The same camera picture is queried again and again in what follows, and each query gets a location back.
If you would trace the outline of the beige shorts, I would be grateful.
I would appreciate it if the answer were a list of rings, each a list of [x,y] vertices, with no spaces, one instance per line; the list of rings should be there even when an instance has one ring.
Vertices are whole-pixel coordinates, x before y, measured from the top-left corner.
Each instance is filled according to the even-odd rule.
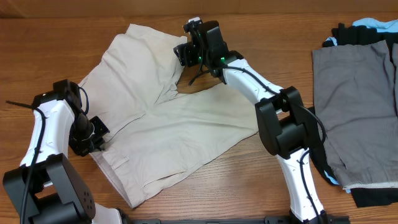
[[[80,83],[88,116],[109,129],[93,159],[132,208],[257,132],[254,107],[239,91],[177,91],[183,67],[173,48],[185,42],[132,24]]]

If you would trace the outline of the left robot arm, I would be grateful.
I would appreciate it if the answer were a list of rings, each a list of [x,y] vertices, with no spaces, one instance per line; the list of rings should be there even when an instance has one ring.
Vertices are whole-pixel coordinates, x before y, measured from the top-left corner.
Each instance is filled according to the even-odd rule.
[[[62,80],[37,95],[27,108],[35,117],[30,145],[21,164],[2,184],[21,223],[121,223],[131,219],[119,208],[95,203],[90,189],[68,160],[102,150],[109,133],[99,117],[88,118],[85,90]]]

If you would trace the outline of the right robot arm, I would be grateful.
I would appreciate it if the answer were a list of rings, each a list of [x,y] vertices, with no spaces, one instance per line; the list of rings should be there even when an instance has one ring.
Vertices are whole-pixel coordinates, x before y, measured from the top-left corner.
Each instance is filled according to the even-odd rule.
[[[206,66],[208,72],[239,90],[255,107],[260,139],[276,156],[289,190],[290,216],[285,223],[328,223],[310,170],[310,151],[322,146],[322,122],[304,107],[299,91],[268,82],[224,42],[188,42],[174,48],[183,66]]]

